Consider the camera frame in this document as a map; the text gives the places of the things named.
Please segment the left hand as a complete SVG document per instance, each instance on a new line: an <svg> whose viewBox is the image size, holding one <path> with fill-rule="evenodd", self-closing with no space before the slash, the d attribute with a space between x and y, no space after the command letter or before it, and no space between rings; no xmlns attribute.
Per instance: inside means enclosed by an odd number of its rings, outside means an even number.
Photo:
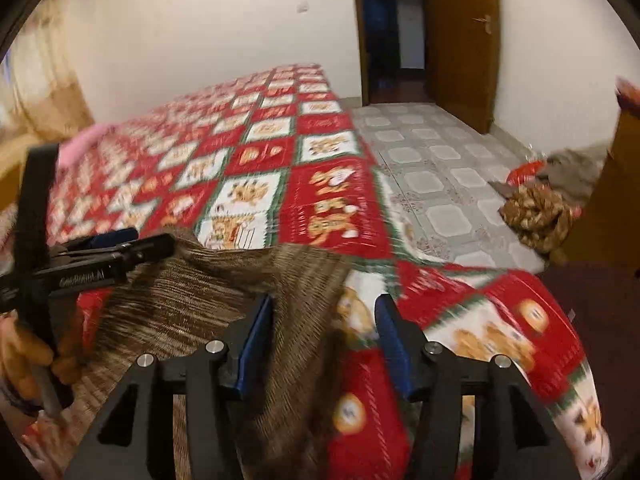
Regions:
<svg viewBox="0 0 640 480"><path fill-rule="evenodd" d="M37 384L34 368L48 368L63 385L78 382L84 349L82 332L84 316L77 309L62 326L58 341L58 355L36 337L14 313L1 317L1 377L6 379L18 396L29 402L41 401L41 389Z"/></svg>

